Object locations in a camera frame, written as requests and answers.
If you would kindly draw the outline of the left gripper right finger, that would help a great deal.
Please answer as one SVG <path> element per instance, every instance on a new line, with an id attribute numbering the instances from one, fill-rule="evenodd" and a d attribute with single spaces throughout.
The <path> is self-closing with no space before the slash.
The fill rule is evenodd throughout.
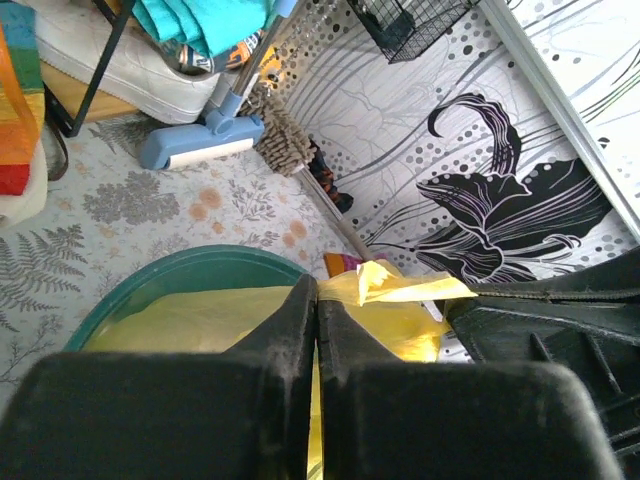
<path id="1" fill-rule="evenodd" d="M 586 388 L 542 362 L 423 363 L 318 305 L 328 479 L 619 479 Z"/>

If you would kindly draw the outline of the yellow trash bag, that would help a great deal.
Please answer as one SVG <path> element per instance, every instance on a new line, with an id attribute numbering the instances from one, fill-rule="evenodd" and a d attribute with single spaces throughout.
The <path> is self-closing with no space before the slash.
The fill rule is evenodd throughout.
<path id="1" fill-rule="evenodd" d="M 292 289 L 263 287 L 131 294 L 121 309 L 91 315 L 81 349 L 91 352 L 221 353 L 254 333 Z M 469 297 L 445 273 L 403 277 L 385 260 L 369 261 L 317 283 L 315 301 L 330 300 L 388 350 L 405 360 L 433 362 L 448 324 L 425 307 L 432 300 Z"/>

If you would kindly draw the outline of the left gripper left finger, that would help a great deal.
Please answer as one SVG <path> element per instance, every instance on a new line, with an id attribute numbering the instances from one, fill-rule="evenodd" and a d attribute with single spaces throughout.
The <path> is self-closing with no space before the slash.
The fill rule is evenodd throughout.
<path id="1" fill-rule="evenodd" d="M 317 283 L 221 353 L 67 352 L 1 420 L 5 479 L 302 479 Z"/>

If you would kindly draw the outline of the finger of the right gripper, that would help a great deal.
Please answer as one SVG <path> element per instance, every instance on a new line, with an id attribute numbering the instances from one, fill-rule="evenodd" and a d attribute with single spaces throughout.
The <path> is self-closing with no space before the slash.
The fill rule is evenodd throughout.
<path id="1" fill-rule="evenodd" d="M 447 320 L 479 362 L 543 361 L 589 391 L 616 455 L 639 462 L 639 251 L 540 281 L 487 284 Z"/>

